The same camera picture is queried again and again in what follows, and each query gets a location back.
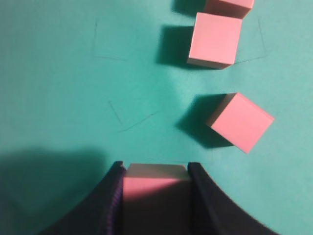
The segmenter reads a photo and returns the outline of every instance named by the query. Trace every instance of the pink cube in gripper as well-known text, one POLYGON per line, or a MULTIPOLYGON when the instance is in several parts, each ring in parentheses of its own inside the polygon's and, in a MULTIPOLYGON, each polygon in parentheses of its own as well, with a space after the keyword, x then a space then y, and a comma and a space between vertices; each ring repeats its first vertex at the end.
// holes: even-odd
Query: pink cube in gripper
POLYGON ((188 235, 190 177, 182 165, 131 164, 123 183, 123 235, 188 235))
POLYGON ((235 63, 242 20, 198 13, 188 63, 224 69, 235 63))
POLYGON ((243 19, 253 4, 254 0, 206 0, 204 12, 243 19))
POLYGON ((206 124, 248 153, 274 118, 240 93, 227 94, 206 124))

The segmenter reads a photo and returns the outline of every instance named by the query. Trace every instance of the pink block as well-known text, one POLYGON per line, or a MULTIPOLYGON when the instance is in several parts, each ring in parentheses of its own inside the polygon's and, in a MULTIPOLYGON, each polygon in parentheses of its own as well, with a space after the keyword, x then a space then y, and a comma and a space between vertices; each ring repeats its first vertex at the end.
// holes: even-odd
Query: pink block
POLYGON ((188 63, 224 69, 235 63, 242 20, 198 13, 188 63))
POLYGON ((240 93, 227 94, 207 121, 217 133, 248 153, 274 118, 240 93))
POLYGON ((254 0, 207 0, 204 12, 243 19, 253 4, 254 0))
POLYGON ((131 164, 123 185, 124 235, 188 235, 189 204, 184 166, 131 164))

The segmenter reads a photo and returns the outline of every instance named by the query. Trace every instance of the teal surface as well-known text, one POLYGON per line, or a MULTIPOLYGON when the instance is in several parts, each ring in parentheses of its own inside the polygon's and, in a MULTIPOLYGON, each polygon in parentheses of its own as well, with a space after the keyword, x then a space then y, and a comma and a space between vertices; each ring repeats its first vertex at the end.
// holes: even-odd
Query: teal surface
POLYGON ((1 234, 51 224, 115 160, 201 162, 270 228, 313 233, 313 1, 256 0, 225 70, 184 62, 202 5, 0 0, 1 234), (276 118, 248 155, 200 124, 229 92, 276 118))

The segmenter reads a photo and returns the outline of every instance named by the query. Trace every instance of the pink cube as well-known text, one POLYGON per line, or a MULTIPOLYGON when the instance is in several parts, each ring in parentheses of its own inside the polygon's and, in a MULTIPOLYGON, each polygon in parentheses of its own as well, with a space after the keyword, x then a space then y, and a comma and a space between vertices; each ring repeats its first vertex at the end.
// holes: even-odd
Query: pink cube
POLYGON ((248 153, 274 118, 240 93, 227 94, 207 125, 248 153))
POLYGON ((204 12, 243 19, 253 4, 254 0, 207 0, 204 12))
POLYGON ((198 13, 188 63, 224 69, 235 63, 242 20, 198 13))
POLYGON ((131 164, 123 185, 124 235, 188 235, 190 178, 184 166, 131 164))

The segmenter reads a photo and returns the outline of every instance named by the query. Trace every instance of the cube face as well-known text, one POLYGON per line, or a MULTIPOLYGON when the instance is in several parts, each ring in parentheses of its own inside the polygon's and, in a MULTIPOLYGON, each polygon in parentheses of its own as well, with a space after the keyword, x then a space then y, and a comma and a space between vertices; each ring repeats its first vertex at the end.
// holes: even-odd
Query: cube face
POLYGON ((190 178, 183 166, 132 164, 124 178, 124 235, 188 235, 190 178))
POLYGON ((253 4, 254 0, 207 0, 204 12, 243 19, 253 4))
POLYGON ((218 117, 212 117, 207 124, 229 142, 248 153, 274 118, 240 93, 228 94, 225 99, 227 98, 229 102, 222 111, 219 111, 218 117))
POLYGON ((198 13, 188 63, 223 69, 235 63, 242 20, 198 13))

